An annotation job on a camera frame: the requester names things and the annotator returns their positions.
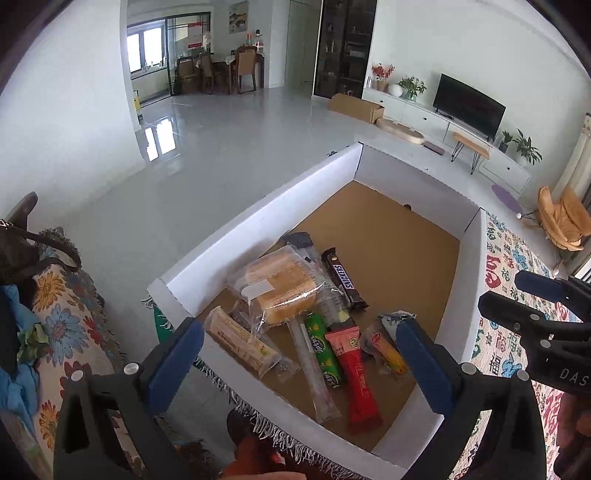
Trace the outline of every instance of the painting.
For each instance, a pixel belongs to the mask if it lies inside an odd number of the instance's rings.
[[[230,5],[230,33],[245,32],[248,28],[248,0]]]

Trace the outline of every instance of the screw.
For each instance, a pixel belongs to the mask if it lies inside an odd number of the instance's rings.
[[[125,375],[133,375],[136,374],[139,370],[139,365],[135,362],[131,362],[123,367],[123,373]]]
[[[75,370],[72,372],[70,380],[78,382],[78,380],[82,380],[82,377],[84,377],[84,372],[82,370]]]
[[[518,370],[517,371],[517,378],[519,378],[520,380],[523,380],[524,382],[527,382],[530,379],[530,375],[525,370]]]
[[[478,369],[474,364],[465,362],[462,364],[462,372],[464,372],[466,375],[474,375],[476,372],[478,372]]]

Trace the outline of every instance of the cardboard box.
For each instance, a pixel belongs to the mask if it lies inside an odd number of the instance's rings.
[[[424,150],[406,142],[402,147],[401,156]],[[427,163],[418,168],[353,144],[242,212],[156,279],[148,292],[174,326],[189,315],[202,319],[218,304],[229,309],[228,275],[263,255],[284,233],[307,230],[318,250],[337,248],[370,304],[355,314],[362,329],[377,313],[410,310],[458,362],[469,361],[485,286],[486,217],[471,200],[431,176],[436,168],[422,170],[440,163],[435,156],[422,157]],[[276,329],[270,335],[295,359],[289,334],[282,326]],[[412,377],[384,378],[375,364],[365,364],[366,378],[384,425],[351,435],[342,419],[315,422],[302,372],[285,384],[273,374],[260,381],[209,335],[199,356],[275,426],[373,480],[400,479],[441,423]],[[331,395],[346,418],[346,392]]]
[[[329,109],[369,124],[374,124],[378,118],[384,116],[383,106],[344,93],[337,93],[330,99]]]

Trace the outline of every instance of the white door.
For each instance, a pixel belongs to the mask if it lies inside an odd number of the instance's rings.
[[[306,17],[306,46],[304,48],[304,64],[301,70],[301,82],[312,86],[316,70],[316,50],[318,46],[318,29],[320,26],[320,10],[308,6]]]
[[[287,24],[285,84],[292,87],[299,87],[303,79],[302,69],[306,50],[307,16],[308,5],[293,0],[290,2],[290,16]]]

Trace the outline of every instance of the sofa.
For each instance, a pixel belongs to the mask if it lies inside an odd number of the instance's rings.
[[[61,229],[43,232],[68,241]],[[67,263],[64,253],[52,247],[38,245],[40,258],[59,257]],[[6,430],[29,467],[41,480],[53,478],[53,451],[57,423],[66,379],[72,372],[108,375],[121,370],[126,362],[119,343],[109,330],[108,321],[91,277],[82,269],[73,273],[53,264],[33,277],[37,290],[32,311],[49,337],[50,347],[34,368],[39,373],[38,410],[33,415],[34,435],[8,411],[0,411]],[[135,450],[121,415],[113,411],[113,428],[125,451],[130,468],[139,477],[149,474]],[[197,479],[217,477],[219,469],[201,441],[185,442],[176,435],[164,419],[157,419],[161,428],[185,458]]]

